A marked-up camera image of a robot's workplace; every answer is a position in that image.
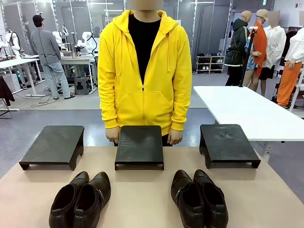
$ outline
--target fluorescent light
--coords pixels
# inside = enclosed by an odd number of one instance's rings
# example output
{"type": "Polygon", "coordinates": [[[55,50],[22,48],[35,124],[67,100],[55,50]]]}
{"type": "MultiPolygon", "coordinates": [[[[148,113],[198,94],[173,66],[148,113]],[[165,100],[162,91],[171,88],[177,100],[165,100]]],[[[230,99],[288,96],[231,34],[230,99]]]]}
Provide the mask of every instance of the fluorescent light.
{"type": "Polygon", "coordinates": [[[123,10],[122,9],[108,9],[108,10],[105,10],[104,9],[104,11],[111,11],[111,12],[123,12],[123,10]]]}
{"type": "Polygon", "coordinates": [[[197,4],[207,4],[207,3],[214,3],[213,1],[200,1],[200,2],[197,2],[197,4]]]}
{"type": "Polygon", "coordinates": [[[105,2],[90,2],[90,5],[114,5],[114,3],[105,3],[105,2]]]}

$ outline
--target person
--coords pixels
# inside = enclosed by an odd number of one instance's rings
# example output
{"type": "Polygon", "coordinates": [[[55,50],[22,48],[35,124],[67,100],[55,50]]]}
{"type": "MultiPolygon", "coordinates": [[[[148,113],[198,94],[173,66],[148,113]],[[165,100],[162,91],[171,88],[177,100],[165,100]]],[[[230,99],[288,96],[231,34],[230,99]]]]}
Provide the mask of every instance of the person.
{"type": "Polygon", "coordinates": [[[164,11],[126,10],[102,31],[98,90],[107,139],[124,125],[161,126],[162,144],[182,140],[192,67],[186,31],[164,11]]]}
{"type": "MultiPolygon", "coordinates": [[[[256,30],[253,39],[243,82],[243,86],[248,86],[251,81],[249,88],[255,92],[257,91],[258,79],[261,75],[263,63],[267,56],[267,37],[262,26],[267,20],[268,11],[266,9],[260,9],[256,12],[256,22],[254,23],[254,27],[258,27],[258,29],[256,30]]],[[[246,48],[249,48],[250,39],[251,35],[247,40],[246,48]]]]}
{"type": "Polygon", "coordinates": [[[290,47],[285,60],[287,62],[277,92],[277,104],[283,108],[288,106],[290,95],[293,92],[304,62],[304,28],[290,38],[290,47]]]}
{"type": "Polygon", "coordinates": [[[74,98],[75,96],[70,94],[66,75],[60,64],[61,56],[56,38],[50,31],[44,29],[44,18],[41,15],[33,16],[33,22],[37,27],[31,34],[33,47],[39,55],[44,77],[53,98],[59,99],[54,73],[60,81],[64,99],[74,98]]]}
{"type": "Polygon", "coordinates": [[[266,80],[267,78],[272,78],[276,62],[281,58],[285,42],[286,34],[285,30],[281,26],[270,25],[264,28],[267,36],[267,59],[263,63],[262,72],[260,75],[261,80],[261,95],[265,96],[266,92],[266,80]]]}
{"type": "Polygon", "coordinates": [[[233,37],[231,47],[225,59],[225,65],[228,66],[229,78],[226,86],[239,86],[243,74],[243,62],[245,61],[245,45],[249,36],[247,29],[252,13],[250,11],[242,12],[242,18],[236,19],[233,24],[233,37]]]}

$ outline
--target yellow hoodie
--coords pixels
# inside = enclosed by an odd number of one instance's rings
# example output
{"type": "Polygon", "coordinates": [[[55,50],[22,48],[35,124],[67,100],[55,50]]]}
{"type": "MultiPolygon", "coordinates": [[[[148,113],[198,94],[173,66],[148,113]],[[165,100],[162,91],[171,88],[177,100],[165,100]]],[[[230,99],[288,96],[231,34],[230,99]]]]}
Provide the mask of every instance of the yellow hoodie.
{"type": "Polygon", "coordinates": [[[98,91],[106,128],[159,125],[162,135],[182,131],[190,104],[192,69],[188,36],[159,11],[161,25],[142,84],[126,10],[100,35],[98,91]]]}

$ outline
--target ribbed cuff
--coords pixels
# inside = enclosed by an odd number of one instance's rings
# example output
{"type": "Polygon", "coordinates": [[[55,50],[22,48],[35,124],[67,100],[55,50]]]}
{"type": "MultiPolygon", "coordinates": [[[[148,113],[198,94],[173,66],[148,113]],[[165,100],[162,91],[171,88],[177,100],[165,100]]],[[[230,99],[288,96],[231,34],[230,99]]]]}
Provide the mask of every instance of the ribbed cuff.
{"type": "Polygon", "coordinates": [[[183,131],[184,130],[184,123],[177,123],[177,122],[172,122],[171,129],[176,130],[176,131],[183,131]]]}
{"type": "Polygon", "coordinates": [[[105,128],[115,128],[118,126],[116,119],[107,120],[104,122],[105,128]]]}

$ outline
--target hand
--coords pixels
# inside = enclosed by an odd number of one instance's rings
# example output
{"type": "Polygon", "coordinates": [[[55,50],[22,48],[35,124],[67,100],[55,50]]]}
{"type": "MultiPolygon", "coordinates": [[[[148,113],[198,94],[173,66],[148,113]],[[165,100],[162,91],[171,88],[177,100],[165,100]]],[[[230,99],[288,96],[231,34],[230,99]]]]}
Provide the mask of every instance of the hand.
{"type": "Polygon", "coordinates": [[[118,134],[119,134],[119,127],[105,129],[106,138],[110,142],[118,143],[118,134]]]}
{"type": "Polygon", "coordinates": [[[182,140],[182,133],[183,131],[176,131],[171,129],[169,132],[168,142],[171,145],[179,144],[182,140]]]}
{"type": "Polygon", "coordinates": [[[252,52],[252,55],[253,55],[253,56],[257,56],[257,57],[261,57],[261,56],[262,56],[262,53],[259,52],[259,51],[254,51],[254,52],[252,52]]]}
{"type": "Polygon", "coordinates": [[[295,66],[295,59],[294,58],[290,59],[289,61],[286,62],[286,64],[288,65],[288,68],[290,70],[293,69],[295,66]]]}

